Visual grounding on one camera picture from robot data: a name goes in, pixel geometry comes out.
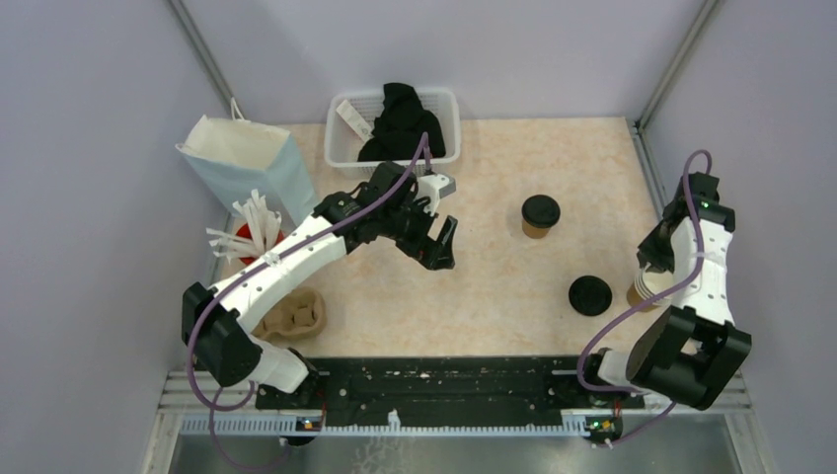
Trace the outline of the stack of paper cups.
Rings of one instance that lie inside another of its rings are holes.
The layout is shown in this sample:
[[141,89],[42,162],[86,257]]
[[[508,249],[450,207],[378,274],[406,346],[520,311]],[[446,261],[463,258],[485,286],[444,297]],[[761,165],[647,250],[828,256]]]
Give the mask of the stack of paper cups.
[[674,284],[673,273],[655,269],[646,264],[638,270],[634,281],[626,293],[630,307],[635,307],[643,301],[656,296]]

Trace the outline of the black coffee cup lid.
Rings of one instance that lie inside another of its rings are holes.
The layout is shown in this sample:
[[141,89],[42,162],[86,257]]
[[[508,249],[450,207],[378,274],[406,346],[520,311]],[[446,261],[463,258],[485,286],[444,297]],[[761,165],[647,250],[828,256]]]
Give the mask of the black coffee cup lid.
[[521,206],[523,221],[534,228],[552,228],[559,222],[561,213],[558,202],[546,195],[528,197]]

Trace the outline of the brown paper coffee cup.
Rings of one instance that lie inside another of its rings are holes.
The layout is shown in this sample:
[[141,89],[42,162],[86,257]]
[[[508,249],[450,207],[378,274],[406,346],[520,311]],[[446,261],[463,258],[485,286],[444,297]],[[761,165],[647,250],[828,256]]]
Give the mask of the brown paper coffee cup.
[[536,226],[525,219],[521,222],[521,228],[523,233],[531,239],[542,239],[546,237],[551,230],[551,226]]

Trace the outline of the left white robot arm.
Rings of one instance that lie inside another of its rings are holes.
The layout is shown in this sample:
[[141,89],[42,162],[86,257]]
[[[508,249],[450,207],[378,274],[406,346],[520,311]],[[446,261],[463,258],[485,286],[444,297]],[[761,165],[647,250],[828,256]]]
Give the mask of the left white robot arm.
[[379,237],[428,270],[453,269],[456,219],[446,217],[435,238],[428,232],[440,202],[455,190],[455,180],[445,174],[418,176],[395,162],[379,164],[357,190],[326,196],[293,232],[236,275],[188,287],[184,343],[221,387],[267,385],[293,408],[310,405],[317,392],[310,365],[290,349],[257,339],[254,330],[308,277]]

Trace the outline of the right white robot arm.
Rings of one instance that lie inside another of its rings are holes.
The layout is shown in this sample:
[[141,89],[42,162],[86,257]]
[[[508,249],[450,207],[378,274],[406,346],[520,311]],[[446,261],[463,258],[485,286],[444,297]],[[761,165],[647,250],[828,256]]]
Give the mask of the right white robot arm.
[[667,306],[629,353],[582,352],[576,377],[586,404],[604,407],[618,392],[652,392],[704,411],[749,356],[752,337],[736,328],[728,306],[735,212],[721,203],[718,184],[707,173],[689,174],[640,244],[642,268],[673,277],[672,289],[651,298]]

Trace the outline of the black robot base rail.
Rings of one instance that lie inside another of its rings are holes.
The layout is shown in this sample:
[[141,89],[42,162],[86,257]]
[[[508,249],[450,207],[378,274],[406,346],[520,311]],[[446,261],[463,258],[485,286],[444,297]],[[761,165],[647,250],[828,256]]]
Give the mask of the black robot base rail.
[[591,392],[576,359],[548,356],[320,357],[292,394],[262,385],[259,410],[314,410],[329,428],[377,427],[396,413],[406,428],[558,427],[571,409],[639,409],[622,393]]

